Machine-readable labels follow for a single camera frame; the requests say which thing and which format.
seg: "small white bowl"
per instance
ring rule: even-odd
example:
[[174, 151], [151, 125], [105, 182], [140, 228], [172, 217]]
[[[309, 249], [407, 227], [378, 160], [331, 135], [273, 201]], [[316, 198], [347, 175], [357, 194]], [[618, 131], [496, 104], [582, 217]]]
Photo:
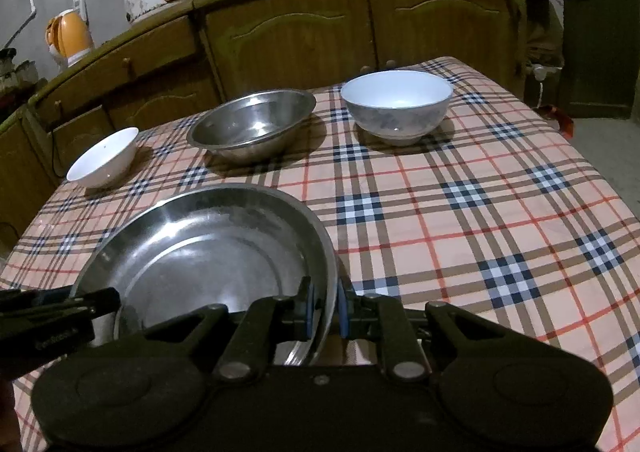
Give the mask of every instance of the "small white bowl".
[[447, 114], [453, 88], [420, 70], [383, 70], [345, 83], [340, 95], [364, 130], [390, 145], [412, 145]]
[[73, 163], [66, 180], [86, 188], [104, 188], [121, 178], [136, 155], [139, 130], [118, 130], [92, 146]]

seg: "floor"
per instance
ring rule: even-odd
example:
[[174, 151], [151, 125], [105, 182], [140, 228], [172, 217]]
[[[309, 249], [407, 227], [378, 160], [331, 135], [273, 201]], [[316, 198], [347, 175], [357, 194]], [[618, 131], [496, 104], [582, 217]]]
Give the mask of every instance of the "floor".
[[572, 145], [640, 217], [640, 126], [623, 119], [575, 119]]

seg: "orange kettle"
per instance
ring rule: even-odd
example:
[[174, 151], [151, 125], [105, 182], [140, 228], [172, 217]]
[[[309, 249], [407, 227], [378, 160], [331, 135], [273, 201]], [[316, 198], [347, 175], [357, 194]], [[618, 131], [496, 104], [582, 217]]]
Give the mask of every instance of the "orange kettle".
[[49, 20], [45, 41], [49, 52], [61, 66], [72, 66], [94, 48], [89, 28], [73, 9]]

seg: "table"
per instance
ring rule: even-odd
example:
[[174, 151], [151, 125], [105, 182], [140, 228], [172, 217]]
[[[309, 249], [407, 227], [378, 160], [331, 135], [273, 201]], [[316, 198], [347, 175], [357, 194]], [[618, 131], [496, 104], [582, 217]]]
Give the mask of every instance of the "table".
[[[444, 299], [583, 356], [613, 385], [599, 441], [640, 450], [640, 223], [546, 121], [454, 58], [412, 67], [454, 86], [442, 125], [391, 148], [354, 127], [340, 86], [296, 143], [234, 169], [186, 143], [198, 116], [140, 134], [126, 180], [101, 193], [63, 183], [22, 236], [3, 287], [74, 282], [92, 250], [161, 199], [212, 183], [277, 187], [326, 226], [358, 292], [407, 307]], [[44, 440], [29, 405], [37, 371], [15, 383], [25, 450]]]

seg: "human hand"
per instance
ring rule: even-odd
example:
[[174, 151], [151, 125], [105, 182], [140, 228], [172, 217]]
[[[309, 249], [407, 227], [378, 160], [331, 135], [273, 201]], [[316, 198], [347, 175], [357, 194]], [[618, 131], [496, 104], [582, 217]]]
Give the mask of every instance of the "human hand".
[[0, 450], [22, 452], [20, 425], [14, 410], [14, 386], [0, 380]]

